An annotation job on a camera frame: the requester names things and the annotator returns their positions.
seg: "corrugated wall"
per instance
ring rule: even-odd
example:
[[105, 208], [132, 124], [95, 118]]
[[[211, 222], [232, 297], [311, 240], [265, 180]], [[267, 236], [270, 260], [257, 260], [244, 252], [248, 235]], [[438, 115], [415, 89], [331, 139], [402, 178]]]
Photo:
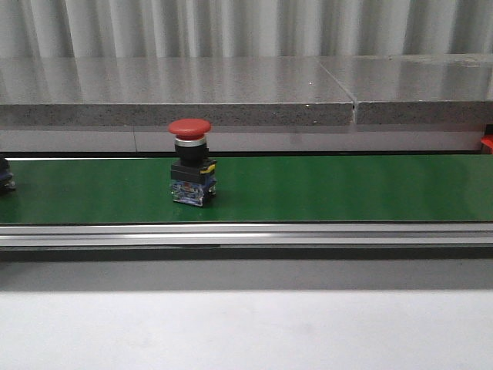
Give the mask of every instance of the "corrugated wall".
[[493, 52], [493, 0], [0, 0], [0, 57]]

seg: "red object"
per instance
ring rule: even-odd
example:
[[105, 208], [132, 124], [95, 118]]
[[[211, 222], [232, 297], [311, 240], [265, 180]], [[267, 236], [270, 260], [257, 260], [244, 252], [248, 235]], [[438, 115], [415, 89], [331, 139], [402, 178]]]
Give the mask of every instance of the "red object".
[[483, 136], [481, 143], [490, 149], [490, 154], [493, 154], [493, 135]]
[[210, 122], [199, 118], [178, 119], [168, 126], [168, 130], [180, 140], [202, 139], [210, 129]]

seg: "aluminum rail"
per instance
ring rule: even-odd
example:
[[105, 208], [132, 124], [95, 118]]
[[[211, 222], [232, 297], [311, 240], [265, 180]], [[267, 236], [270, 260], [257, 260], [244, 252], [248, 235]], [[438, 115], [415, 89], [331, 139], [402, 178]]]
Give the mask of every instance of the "aluminum rail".
[[126, 224], [2, 226], [2, 247], [492, 246], [493, 223]]

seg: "green conveyor belt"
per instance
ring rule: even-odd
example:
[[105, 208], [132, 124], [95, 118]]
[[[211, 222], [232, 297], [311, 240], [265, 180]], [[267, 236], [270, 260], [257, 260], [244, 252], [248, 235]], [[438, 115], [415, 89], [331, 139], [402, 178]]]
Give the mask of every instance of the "green conveyor belt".
[[12, 161], [0, 224], [493, 220], [493, 156], [217, 159], [204, 208], [171, 201], [172, 158]]

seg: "conveyor belt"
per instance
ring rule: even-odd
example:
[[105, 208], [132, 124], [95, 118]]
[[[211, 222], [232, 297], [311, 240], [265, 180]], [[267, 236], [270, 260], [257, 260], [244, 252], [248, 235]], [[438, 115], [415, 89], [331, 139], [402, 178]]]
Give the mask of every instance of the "conveyor belt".
[[172, 158], [13, 161], [3, 246], [493, 243], [493, 158], [218, 158], [208, 207], [173, 203]]

